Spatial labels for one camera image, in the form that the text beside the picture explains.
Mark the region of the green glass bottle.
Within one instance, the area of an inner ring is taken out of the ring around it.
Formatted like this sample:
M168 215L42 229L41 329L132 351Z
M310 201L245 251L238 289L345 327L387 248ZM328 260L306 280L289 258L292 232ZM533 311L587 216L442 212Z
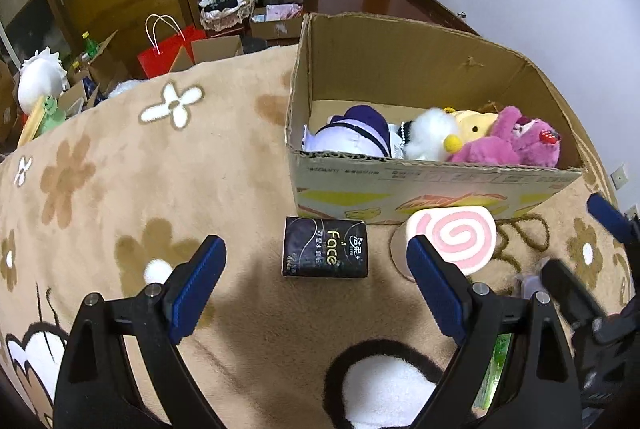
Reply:
M82 40L84 40L86 54L90 59L94 59L99 54L99 43L93 40L93 38L90 36L89 31L85 31L82 34Z

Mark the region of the cardboard box with bottles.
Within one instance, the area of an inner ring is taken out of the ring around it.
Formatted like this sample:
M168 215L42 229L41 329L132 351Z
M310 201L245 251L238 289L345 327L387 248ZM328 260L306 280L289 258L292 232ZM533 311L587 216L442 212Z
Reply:
M78 89L86 103L94 98L93 103L97 104L106 100L119 83L130 79L126 65L112 52L116 36L117 31L114 31L102 41L95 56L83 52L73 60L67 71L70 84L67 92Z

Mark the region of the beige floral plush blanket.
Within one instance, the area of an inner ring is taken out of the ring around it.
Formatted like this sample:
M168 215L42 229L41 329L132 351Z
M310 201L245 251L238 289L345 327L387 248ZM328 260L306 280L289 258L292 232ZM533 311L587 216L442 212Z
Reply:
M80 302L133 296L190 259L209 234L227 264L180 353L230 428L326 428L324 379L366 340L338 386L355 428L413 420L445 364L443 338L416 285L396 271L389 227L368 233L364 279L281 273L294 211L283 140L292 48L204 64L171 82L203 98L176 129L140 122L164 80L85 112L1 166L1 366L34 412L53 423L58 370Z

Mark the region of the green frog plush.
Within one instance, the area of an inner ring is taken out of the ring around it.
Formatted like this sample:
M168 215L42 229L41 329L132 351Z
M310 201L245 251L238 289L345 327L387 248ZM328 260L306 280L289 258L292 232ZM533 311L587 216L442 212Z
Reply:
M66 120L66 112L58 106L58 101L52 96L47 96L44 99L42 110L43 115L37 132L38 136L61 126Z

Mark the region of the pink bear plush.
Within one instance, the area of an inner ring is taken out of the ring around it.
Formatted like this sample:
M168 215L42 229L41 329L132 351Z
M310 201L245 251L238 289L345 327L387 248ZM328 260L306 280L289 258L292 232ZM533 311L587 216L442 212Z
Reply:
M481 166L555 168L561 154L561 135L538 118L529 118L515 106L498 112L490 133L463 144L448 161Z

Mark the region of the white fluffy plush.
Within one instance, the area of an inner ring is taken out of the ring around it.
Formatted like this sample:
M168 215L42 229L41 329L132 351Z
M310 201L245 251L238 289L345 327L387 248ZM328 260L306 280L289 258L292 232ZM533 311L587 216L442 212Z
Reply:
M456 119L440 108L430 108L398 126L401 148L409 160L447 161L462 149Z

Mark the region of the yellow duck plush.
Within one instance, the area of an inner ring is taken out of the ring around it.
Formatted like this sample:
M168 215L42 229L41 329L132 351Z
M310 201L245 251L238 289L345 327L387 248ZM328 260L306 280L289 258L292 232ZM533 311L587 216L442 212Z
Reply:
M498 118L498 115L493 112L455 110L451 107L446 107L445 111L456 120L459 130L458 137L463 144L487 136Z

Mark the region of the white round plush floor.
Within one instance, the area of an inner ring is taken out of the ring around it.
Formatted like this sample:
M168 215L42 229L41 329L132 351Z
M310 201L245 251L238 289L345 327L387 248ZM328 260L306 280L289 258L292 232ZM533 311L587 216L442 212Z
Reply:
M25 115L30 115L40 97L58 98L67 89L70 82L60 54L52 53L47 46L23 63L17 83L17 103Z

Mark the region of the red paper shopping bag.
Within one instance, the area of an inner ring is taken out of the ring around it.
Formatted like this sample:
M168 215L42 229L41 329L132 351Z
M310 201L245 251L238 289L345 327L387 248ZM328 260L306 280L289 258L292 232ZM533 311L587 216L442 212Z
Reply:
M174 32L164 40L157 37L157 26L160 22L168 25ZM148 79L167 74L182 48L186 51L188 59L194 60L192 43L206 38L203 29L194 25L181 28L178 22L167 14L149 14L144 22L144 30L151 46L141 52L137 59Z

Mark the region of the purple white plush doll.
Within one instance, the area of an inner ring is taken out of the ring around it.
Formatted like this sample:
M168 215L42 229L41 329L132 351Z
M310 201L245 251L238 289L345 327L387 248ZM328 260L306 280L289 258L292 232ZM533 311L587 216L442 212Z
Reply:
M397 130L369 105L349 107L343 115L332 116L316 133L305 126L302 149L371 158L402 156Z

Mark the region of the lace trimmed basket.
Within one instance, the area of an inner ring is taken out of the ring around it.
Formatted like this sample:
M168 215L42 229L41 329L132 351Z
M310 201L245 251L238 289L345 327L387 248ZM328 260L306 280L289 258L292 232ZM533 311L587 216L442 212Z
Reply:
M253 15L256 0L227 0L229 2L235 2L236 5L222 10L201 9L200 24L204 30L221 32L242 25Z

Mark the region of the small cardboard box floor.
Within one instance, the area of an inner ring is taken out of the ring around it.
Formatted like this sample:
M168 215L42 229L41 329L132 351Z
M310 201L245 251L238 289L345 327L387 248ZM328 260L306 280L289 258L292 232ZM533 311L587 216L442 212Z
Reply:
M298 39L303 23L303 7L297 3L267 5L254 9L250 31L265 40Z

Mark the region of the pink swirl roll plush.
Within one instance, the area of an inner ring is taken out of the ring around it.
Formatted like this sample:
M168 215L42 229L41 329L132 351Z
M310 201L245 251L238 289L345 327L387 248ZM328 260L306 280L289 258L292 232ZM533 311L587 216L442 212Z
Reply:
M407 247L414 236L424 235L442 259L454 263L465 276L486 267L497 245L497 227L490 212L480 206L424 209L397 227L390 240L396 270L409 281Z

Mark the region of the green tissue pack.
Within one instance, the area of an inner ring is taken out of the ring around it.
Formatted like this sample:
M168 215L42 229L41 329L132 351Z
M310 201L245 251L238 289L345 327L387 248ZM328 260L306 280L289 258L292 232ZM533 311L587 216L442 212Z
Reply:
M509 354L511 339L511 334L500 334L497 336L483 382L474 400L473 409L487 412L490 408L500 383L506 358Z

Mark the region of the open cardboard box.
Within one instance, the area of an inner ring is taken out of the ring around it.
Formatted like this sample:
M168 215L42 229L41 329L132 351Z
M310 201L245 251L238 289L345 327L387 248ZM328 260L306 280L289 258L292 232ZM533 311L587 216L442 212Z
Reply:
M512 105L559 133L559 163L553 169L485 167L304 151L306 133L358 104L395 124L433 107ZM484 206L497 218L513 218L582 176L575 126L573 111L546 75L501 45L416 20L304 19L285 130L302 215L392 224L422 208Z

